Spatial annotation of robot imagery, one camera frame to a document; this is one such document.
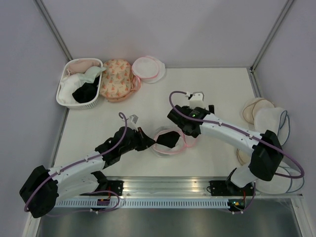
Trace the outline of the round mesh bag pink trim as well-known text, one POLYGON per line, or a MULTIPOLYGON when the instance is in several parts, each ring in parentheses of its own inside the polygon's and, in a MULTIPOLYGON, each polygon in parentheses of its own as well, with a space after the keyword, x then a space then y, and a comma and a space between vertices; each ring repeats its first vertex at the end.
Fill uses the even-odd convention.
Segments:
POLYGON ((180 138, 176 146, 172 149, 166 146, 159 145, 157 143, 151 146, 151 151, 159 157, 167 157, 180 154, 186 149, 192 148, 197 143, 197 138, 185 135, 177 126, 161 126, 153 133, 152 137, 156 141, 159 135, 167 133, 169 131, 178 132, 180 134, 180 138))

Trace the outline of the black lace bra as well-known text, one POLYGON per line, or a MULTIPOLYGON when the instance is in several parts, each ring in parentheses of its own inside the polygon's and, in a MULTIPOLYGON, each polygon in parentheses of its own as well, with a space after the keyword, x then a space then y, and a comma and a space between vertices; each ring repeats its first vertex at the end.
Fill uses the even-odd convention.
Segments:
POLYGON ((180 138, 180 134, 176 131, 169 131, 157 137, 156 143, 168 148, 174 148, 180 138))

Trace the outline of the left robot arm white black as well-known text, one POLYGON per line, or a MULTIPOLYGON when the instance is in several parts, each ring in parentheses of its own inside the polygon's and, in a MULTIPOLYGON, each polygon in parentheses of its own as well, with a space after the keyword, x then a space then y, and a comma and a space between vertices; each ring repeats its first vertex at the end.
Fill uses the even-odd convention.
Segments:
POLYGON ((144 151, 153 144, 155 140, 141 128, 121 127, 81 160, 49 169, 36 167, 19 191, 25 211, 40 218, 65 199, 93 192, 98 196, 105 194, 108 180, 102 170, 117 163, 122 155, 144 151))

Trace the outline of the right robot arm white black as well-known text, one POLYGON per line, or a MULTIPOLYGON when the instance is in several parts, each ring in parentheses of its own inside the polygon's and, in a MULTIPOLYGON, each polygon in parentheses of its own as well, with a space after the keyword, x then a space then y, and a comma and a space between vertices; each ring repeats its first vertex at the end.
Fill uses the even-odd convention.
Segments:
POLYGON ((235 168, 227 177, 225 188, 231 195, 237 195, 256 180, 271 181, 283 159, 280 142, 270 130, 260 133, 235 127, 200 107, 191 109, 177 105, 167 117, 188 136, 215 137, 250 157, 249 162, 235 168))

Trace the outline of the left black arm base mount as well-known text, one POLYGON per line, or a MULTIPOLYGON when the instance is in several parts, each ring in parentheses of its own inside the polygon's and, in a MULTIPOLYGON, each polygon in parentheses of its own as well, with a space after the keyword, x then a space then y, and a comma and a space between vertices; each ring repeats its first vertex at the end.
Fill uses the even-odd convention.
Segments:
POLYGON ((91 194, 85 193, 81 194, 82 196, 108 196, 111 193, 105 191, 112 191, 116 193, 118 196, 122 195, 123 191, 123 181, 122 180, 108 180, 108 178, 101 172, 95 171, 91 173, 94 178, 97 179, 98 186, 96 190, 91 191, 91 194))

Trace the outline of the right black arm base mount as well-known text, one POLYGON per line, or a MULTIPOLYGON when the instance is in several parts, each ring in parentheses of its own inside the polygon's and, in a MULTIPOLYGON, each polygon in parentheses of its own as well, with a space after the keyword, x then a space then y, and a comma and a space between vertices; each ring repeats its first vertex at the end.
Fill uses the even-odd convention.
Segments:
POLYGON ((212 197, 243 197, 244 195, 250 196, 253 191, 248 187, 239 188, 231 182, 231 177, 236 168, 229 174, 226 180, 211 180, 209 181, 209 192, 212 197))

